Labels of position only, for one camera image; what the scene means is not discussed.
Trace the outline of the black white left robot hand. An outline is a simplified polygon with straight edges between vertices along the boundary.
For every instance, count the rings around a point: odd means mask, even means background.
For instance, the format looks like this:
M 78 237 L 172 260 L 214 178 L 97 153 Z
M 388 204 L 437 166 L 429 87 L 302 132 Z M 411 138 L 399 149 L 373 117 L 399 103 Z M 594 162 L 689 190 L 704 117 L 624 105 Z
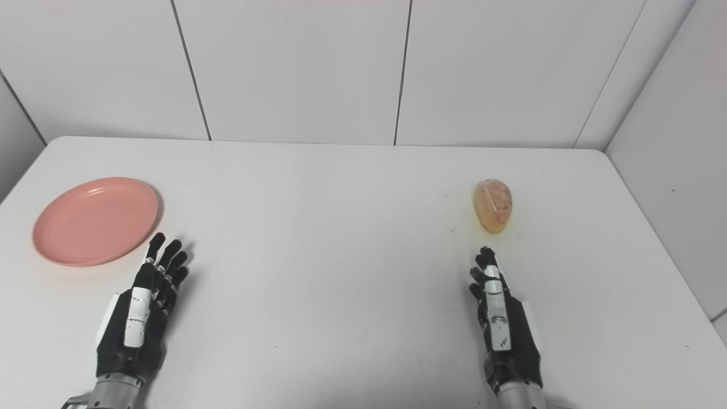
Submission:
M 99 339 L 98 378 L 122 374 L 145 383 L 158 373 L 166 327 L 189 276 L 187 259 L 179 239 L 167 243 L 158 232 L 150 240 L 134 282 L 118 295 Z

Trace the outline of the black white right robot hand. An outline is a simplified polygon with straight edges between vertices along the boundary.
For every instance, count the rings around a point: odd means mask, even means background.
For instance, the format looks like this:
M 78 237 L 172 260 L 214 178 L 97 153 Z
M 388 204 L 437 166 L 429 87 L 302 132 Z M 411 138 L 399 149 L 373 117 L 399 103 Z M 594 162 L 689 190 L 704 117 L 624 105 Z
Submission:
M 543 387 L 541 355 L 523 303 L 511 294 L 493 249 L 483 246 L 470 270 L 469 290 L 477 303 L 477 318 L 486 345 L 484 374 L 493 391 L 522 381 Z

